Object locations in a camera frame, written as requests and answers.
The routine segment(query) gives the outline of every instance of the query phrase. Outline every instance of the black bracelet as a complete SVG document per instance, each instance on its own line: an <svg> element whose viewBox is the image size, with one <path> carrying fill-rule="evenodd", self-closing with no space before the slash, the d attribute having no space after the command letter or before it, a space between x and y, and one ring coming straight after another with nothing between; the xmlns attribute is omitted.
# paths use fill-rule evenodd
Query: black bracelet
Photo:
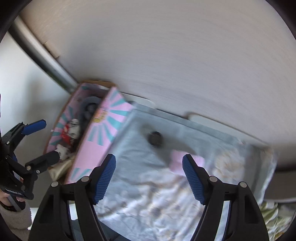
<svg viewBox="0 0 296 241"><path fill-rule="evenodd" d="M3 208L5 208L6 210L11 211L11 212L16 212L14 206L6 206L6 205L3 204L3 202L1 202L1 201L0 201L0 204L1 204L1 206L2 206Z"/></svg>

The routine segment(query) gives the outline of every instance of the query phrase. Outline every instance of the black round object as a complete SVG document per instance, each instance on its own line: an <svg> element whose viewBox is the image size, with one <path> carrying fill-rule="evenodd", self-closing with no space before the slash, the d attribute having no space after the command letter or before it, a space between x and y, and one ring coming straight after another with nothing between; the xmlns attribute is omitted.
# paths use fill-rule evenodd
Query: black round object
<svg viewBox="0 0 296 241"><path fill-rule="evenodd" d="M152 132L152 133L150 133L149 134L149 136L148 136L148 142L152 145L152 146L154 146L154 147L161 147L162 146L162 144L163 144L163 136L159 133L159 132L157 132L157 131L155 131L155 132Z"/></svg>

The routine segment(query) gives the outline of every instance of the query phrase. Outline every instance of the silver screw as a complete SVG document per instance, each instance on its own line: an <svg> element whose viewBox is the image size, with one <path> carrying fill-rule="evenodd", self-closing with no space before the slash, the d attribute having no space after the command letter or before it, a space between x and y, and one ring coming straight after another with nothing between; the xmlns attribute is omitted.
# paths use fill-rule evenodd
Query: silver screw
<svg viewBox="0 0 296 241"><path fill-rule="evenodd" d="M214 176L210 176L210 181L215 183L218 181L218 178L216 178Z"/></svg>
<svg viewBox="0 0 296 241"><path fill-rule="evenodd" d="M241 183L240 183L240 186L241 186L242 188L246 188L246 187L247 187L247 184L246 184L245 182L241 182Z"/></svg>
<svg viewBox="0 0 296 241"><path fill-rule="evenodd" d="M89 181L89 177L88 176L84 176L83 178L81 178L82 182L88 182Z"/></svg>
<svg viewBox="0 0 296 241"><path fill-rule="evenodd" d="M57 187L59 185L59 183L57 181L52 182L51 186L53 188Z"/></svg>

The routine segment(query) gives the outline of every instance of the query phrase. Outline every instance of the teal stripe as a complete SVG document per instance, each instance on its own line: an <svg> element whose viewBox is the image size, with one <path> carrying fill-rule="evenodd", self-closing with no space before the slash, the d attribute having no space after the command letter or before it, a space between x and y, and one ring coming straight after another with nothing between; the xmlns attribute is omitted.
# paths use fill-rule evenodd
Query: teal stripe
<svg viewBox="0 0 296 241"><path fill-rule="evenodd" d="M111 116L107 117L107 121L110 123L110 125L112 125L116 130L119 129L121 122L115 120L114 118L112 118Z"/></svg>
<svg viewBox="0 0 296 241"><path fill-rule="evenodd" d="M86 174L88 174L90 171L91 171L91 169L85 169L85 170L83 171L83 173L81 173L81 175L80 175L80 177L77 179L77 181L78 181L79 179L83 178L83 177L84 177Z"/></svg>
<svg viewBox="0 0 296 241"><path fill-rule="evenodd" d="M115 96L118 94L118 90L115 90L114 92L113 92L113 94L111 95L111 97L110 97L110 100L112 101L114 98L115 98Z"/></svg>
<svg viewBox="0 0 296 241"><path fill-rule="evenodd" d="M64 113L62 113L61 118L67 123L68 119Z"/></svg>
<svg viewBox="0 0 296 241"><path fill-rule="evenodd" d="M80 168L78 168L78 167L76 167L75 169L74 169L74 171L73 171L73 173L72 173L72 176L71 176L71 180L74 180L74 178L75 178L75 176L76 176L76 174L77 174L77 172L80 170Z"/></svg>
<svg viewBox="0 0 296 241"><path fill-rule="evenodd" d="M103 146L102 126L99 125L98 145Z"/></svg>
<svg viewBox="0 0 296 241"><path fill-rule="evenodd" d="M111 107L114 107L114 106L117 106L117 105L123 104L123 103L125 103L125 102L126 102L126 101L125 101L124 99L120 99L120 100L116 101L115 103L113 103L113 104L111 105Z"/></svg>
<svg viewBox="0 0 296 241"><path fill-rule="evenodd" d="M88 141L93 141L96 130L97 130L97 126L94 126L91 130L91 133L90 133L88 139L87 139Z"/></svg>
<svg viewBox="0 0 296 241"><path fill-rule="evenodd" d="M57 128L61 128L61 129L64 129L64 125L60 122L57 123Z"/></svg>
<svg viewBox="0 0 296 241"><path fill-rule="evenodd" d="M59 135L61 135L60 132L56 132L56 131L54 131L54 132L52 133L52 136L53 136L53 137L56 137L56 136L59 136Z"/></svg>
<svg viewBox="0 0 296 241"><path fill-rule="evenodd" d="M104 128L105 128L107 138L109 139L110 142L112 142L113 141L113 136L109 132L108 127L106 126L106 124L104 123L103 125L104 125Z"/></svg>
<svg viewBox="0 0 296 241"><path fill-rule="evenodd" d="M124 110L110 110L111 113L122 115L122 116L127 116L129 114L129 111L124 111Z"/></svg>
<svg viewBox="0 0 296 241"><path fill-rule="evenodd" d="M82 88L83 90L89 90L89 89L90 89L88 86L81 86L81 88Z"/></svg>
<svg viewBox="0 0 296 241"><path fill-rule="evenodd" d="M68 107L71 119L74 119L73 108L71 106Z"/></svg>
<svg viewBox="0 0 296 241"><path fill-rule="evenodd" d="M52 142L52 143L50 143L50 145L52 145L52 146L56 146L61 140L62 140L62 139L59 139L59 140L57 140L57 141L55 141L55 142Z"/></svg>

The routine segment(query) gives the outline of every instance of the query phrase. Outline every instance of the human hand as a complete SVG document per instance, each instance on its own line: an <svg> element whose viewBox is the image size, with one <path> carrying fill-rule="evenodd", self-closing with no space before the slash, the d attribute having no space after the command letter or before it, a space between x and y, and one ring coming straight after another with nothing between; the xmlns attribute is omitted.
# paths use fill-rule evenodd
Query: human hand
<svg viewBox="0 0 296 241"><path fill-rule="evenodd" d="M8 200L8 197L9 194L3 192L1 189L0 189L0 201L5 205L5 206L12 206L11 202ZM17 200L19 202L24 202L25 200L23 198L20 198L20 197L17 197Z"/></svg>

